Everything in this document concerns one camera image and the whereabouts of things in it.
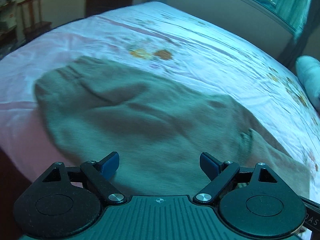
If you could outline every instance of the floor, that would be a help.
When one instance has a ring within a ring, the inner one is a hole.
[[[0,223],[1,239],[18,240],[21,230],[13,217],[13,205],[17,198],[31,185],[0,149]]]

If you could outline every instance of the folded cloth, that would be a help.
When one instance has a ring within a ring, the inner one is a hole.
[[[296,71],[311,104],[320,113],[320,62],[311,56],[301,56],[297,58]]]
[[[309,197],[308,169],[231,96],[90,57],[46,73],[35,94],[52,142],[74,163],[119,153],[110,182],[127,196],[195,195],[210,182],[199,166],[206,151],[243,167],[265,162]]]

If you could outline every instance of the wooden chair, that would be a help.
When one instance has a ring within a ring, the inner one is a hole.
[[[35,14],[33,8],[34,0],[24,0],[23,2],[17,3],[17,6],[21,8],[21,17],[22,17],[22,26],[23,26],[23,34],[25,35],[26,42],[34,40],[36,37],[48,32],[51,30],[52,22],[45,22],[42,20],[41,15],[41,0],[38,0],[38,11],[39,11],[39,22],[35,22]],[[29,12],[29,21],[30,26],[26,26],[26,19],[24,16],[23,5],[28,4],[28,12]]]

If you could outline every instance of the black circular disc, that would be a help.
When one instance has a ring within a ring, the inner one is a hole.
[[[73,206],[73,200],[66,195],[48,195],[40,198],[36,203],[38,212],[43,215],[57,216],[67,213]]]
[[[251,197],[246,205],[253,214],[263,217],[275,216],[283,210],[283,204],[279,199],[267,195]]]
[[[64,238],[94,223],[100,214],[100,201],[79,187],[40,187],[23,194],[14,205],[14,217],[21,229],[36,238]]]
[[[237,232],[273,239],[289,236],[304,222],[305,206],[297,195],[268,195],[248,187],[227,193],[219,203],[221,218]]]

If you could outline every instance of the ribbed black plate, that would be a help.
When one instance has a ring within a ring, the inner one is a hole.
[[[132,196],[108,207],[93,226],[70,240],[245,240],[226,228],[210,207],[187,196]],[[288,240],[297,240],[291,236]]]

